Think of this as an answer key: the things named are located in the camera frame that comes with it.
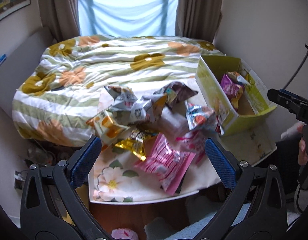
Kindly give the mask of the person's right hand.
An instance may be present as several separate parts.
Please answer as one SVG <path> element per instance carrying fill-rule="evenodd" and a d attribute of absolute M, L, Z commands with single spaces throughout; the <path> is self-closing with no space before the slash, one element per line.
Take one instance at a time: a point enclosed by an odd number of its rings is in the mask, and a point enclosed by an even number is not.
<path fill-rule="evenodd" d="M 303 134 L 303 127 L 304 127 L 303 123 L 300 123 L 297 126 L 297 131 L 300 134 Z M 306 143 L 305 143 L 304 139 L 301 138 L 301 140 L 299 141 L 298 164 L 303 166 L 303 165 L 307 164 L 307 161 L 308 161 L 308 154 L 306 152 Z"/>

